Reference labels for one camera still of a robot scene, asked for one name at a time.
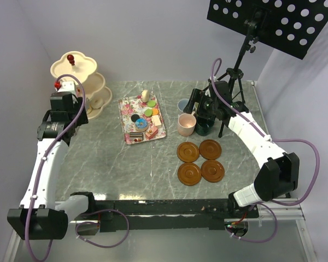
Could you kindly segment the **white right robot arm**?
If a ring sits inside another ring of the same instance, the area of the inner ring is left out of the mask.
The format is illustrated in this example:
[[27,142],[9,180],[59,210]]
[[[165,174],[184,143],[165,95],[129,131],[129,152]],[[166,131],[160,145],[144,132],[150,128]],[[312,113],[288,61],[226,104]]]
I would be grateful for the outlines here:
[[232,217],[240,217],[247,206],[270,201],[297,189],[299,157],[287,153],[272,141],[254,120],[245,101],[233,102],[226,81],[210,83],[203,90],[194,88],[184,108],[205,120],[219,120],[246,145],[259,165],[254,182],[229,195],[227,210]]

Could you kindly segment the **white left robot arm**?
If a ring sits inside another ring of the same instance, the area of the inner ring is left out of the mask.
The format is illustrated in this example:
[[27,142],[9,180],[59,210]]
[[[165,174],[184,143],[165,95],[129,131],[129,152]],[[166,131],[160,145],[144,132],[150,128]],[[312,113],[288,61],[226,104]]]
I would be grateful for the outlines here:
[[71,138],[88,123],[85,102],[85,97],[70,92],[50,96],[51,108],[37,129],[37,157],[28,189],[19,207],[7,215],[23,240],[60,240],[70,221],[79,215],[91,219],[97,213],[91,192],[73,193],[62,204],[55,203],[58,175]]

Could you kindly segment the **white toy donut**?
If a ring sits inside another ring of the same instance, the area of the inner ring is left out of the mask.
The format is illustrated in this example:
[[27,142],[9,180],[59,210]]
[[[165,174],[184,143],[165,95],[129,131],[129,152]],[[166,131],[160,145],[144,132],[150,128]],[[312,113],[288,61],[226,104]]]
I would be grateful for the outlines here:
[[143,90],[141,93],[141,101],[147,103],[150,100],[150,92],[148,90]]

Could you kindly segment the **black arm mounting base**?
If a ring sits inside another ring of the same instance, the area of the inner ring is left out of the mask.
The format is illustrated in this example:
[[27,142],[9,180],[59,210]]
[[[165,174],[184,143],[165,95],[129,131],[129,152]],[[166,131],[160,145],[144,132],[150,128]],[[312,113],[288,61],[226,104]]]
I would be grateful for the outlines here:
[[239,207],[229,199],[97,200],[95,210],[104,209],[126,215],[131,230],[224,230],[225,221],[259,217],[257,208]]

